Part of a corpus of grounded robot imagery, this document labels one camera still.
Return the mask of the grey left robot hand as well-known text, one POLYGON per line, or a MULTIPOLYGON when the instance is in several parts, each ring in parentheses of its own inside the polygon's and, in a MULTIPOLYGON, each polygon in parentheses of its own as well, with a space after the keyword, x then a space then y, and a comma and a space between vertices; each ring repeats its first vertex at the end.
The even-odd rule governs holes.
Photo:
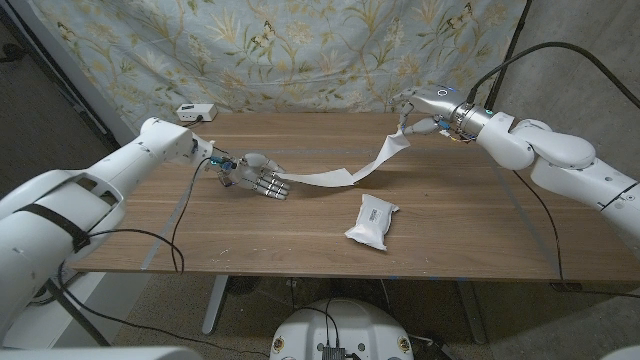
POLYGON ((218 177, 225 187, 238 186, 261 195, 285 200, 290 186, 279 175, 285 170, 275 161, 259 153, 247 153, 220 165, 218 177))

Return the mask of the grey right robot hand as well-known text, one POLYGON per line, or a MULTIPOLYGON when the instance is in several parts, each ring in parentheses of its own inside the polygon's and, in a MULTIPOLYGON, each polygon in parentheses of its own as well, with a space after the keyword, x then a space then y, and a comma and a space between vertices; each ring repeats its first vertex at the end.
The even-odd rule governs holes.
POLYGON ((405 135, 429 134, 439 129, 442 122, 448 125, 455 111, 465 102, 465 95, 454 88, 442 85, 410 87, 392 96, 389 104, 402 103, 398 129, 405 135), (407 126, 412 112, 429 114, 413 125, 407 126))

